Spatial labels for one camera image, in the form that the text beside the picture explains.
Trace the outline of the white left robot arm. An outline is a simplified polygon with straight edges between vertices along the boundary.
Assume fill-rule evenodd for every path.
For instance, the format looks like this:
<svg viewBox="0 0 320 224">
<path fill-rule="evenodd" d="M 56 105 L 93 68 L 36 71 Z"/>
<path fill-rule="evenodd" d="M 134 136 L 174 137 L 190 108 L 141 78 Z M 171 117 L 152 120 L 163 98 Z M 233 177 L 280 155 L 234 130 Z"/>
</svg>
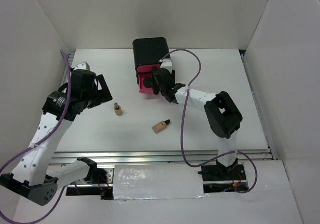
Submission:
<svg viewBox="0 0 320 224">
<path fill-rule="evenodd" d="M 57 191 L 73 182 L 106 181 L 108 173 L 87 157 L 49 170 L 63 136 L 76 117 L 86 109 L 112 101 L 103 75 L 96 75 L 87 62 L 71 70 L 70 81 L 51 93 L 42 110 L 39 127 L 19 164 L 0 176 L 1 186 L 34 202 L 47 205 Z"/>
</svg>

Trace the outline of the black lid powder jar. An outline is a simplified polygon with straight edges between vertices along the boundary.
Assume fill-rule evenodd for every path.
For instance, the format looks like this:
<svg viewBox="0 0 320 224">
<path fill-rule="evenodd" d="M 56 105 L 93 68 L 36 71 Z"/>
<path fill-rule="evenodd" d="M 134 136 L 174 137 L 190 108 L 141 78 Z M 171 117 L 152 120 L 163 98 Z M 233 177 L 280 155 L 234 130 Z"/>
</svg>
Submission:
<svg viewBox="0 0 320 224">
<path fill-rule="evenodd" d="M 153 89 L 153 78 L 152 77 L 146 77 L 143 80 L 143 86 L 145 89 Z"/>
</svg>

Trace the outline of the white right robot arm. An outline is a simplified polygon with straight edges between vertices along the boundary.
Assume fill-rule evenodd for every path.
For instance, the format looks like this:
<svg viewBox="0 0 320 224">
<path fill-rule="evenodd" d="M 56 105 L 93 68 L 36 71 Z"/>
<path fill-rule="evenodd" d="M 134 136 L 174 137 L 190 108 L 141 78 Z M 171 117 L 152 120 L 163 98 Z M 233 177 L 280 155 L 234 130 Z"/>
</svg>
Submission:
<svg viewBox="0 0 320 224">
<path fill-rule="evenodd" d="M 231 96 L 222 91 L 218 94 L 195 90 L 182 83 L 176 83 L 173 72 L 165 68 L 153 69 L 153 85 L 169 102 L 193 107 L 204 111 L 209 126 L 218 141 L 218 159 L 216 160 L 218 176 L 223 180 L 235 174 L 239 159 L 236 154 L 237 135 L 243 116 Z"/>
</svg>

